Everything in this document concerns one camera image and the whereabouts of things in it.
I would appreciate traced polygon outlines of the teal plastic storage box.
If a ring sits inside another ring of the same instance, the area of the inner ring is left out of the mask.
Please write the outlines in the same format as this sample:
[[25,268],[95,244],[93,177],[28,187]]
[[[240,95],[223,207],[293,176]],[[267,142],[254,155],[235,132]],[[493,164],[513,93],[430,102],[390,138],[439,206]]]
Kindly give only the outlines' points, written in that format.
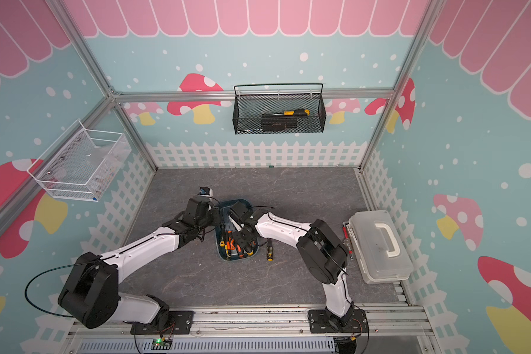
[[219,204],[218,228],[215,230],[215,241],[218,256],[224,261],[246,260],[255,256],[260,249],[265,249],[266,243],[259,244],[255,239],[252,242],[243,240],[243,235],[230,220],[230,209],[241,203],[247,209],[253,209],[252,205],[244,199],[235,199]]

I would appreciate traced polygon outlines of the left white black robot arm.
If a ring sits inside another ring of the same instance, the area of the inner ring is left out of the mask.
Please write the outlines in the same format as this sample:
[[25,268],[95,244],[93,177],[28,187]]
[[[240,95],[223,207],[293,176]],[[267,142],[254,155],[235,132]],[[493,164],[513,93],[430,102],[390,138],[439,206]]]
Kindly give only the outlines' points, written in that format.
[[219,214],[211,189],[202,187],[184,211],[149,235],[101,255],[87,252],[79,256],[69,267],[58,305],[67,318],[75,318],[88,329],[107,322],[126,322],[163,331],[171,325],[168,304],[152,295],[125,294],[119,286],[155,259],[193,240],[203,240],[207,228],[216,226]]

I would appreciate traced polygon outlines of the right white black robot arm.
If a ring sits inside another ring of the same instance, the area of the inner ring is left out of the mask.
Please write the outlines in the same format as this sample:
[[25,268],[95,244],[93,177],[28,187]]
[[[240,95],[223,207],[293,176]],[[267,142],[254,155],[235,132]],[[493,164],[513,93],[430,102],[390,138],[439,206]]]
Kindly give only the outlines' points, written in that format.
[[235,242],[248,252],[259,237],[293,246],[307,270],[322,284],[328,323],[337,331],[345,329],[354,312],[347,288],[349,252],[326,222],[290,221],[241,202],[231,207],[228,218],[235,228]]

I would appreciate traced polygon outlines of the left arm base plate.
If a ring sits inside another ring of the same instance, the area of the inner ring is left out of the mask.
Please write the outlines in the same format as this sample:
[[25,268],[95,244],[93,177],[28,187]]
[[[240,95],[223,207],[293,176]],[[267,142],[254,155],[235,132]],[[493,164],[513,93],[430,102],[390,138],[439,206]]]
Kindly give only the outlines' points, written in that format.
[[132,335],[187,335],[193,324],[193,311],[164,311],[149,324],[133,322]]

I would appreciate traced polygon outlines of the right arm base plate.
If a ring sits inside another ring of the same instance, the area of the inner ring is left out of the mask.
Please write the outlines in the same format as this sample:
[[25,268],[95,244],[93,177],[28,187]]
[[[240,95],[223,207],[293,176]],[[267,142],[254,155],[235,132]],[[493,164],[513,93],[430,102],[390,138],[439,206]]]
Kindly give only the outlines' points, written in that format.
[[308,323],[311,333],[350,333],[365,334],[370,331],[364,310],[351,308],[344,318],[339,318],[329,310],[309,310]]

